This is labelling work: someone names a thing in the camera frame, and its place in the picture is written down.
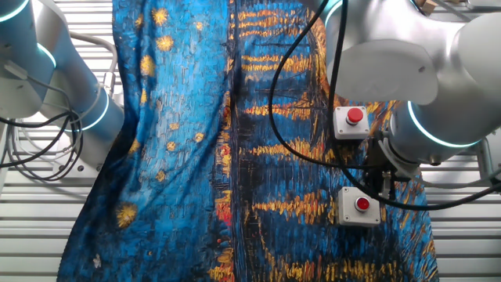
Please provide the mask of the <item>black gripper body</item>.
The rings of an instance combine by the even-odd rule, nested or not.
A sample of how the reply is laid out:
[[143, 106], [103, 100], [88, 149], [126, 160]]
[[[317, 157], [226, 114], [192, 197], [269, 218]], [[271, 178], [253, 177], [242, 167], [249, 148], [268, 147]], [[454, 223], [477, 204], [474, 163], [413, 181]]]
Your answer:
[[379, 142], [384, 140], [383, 131], [375, 131], [367, 141], [366, 156], [363, 161], [366, 176], [382, 176], [383, 172], [395, 172], [395, 166], [388, 160]]

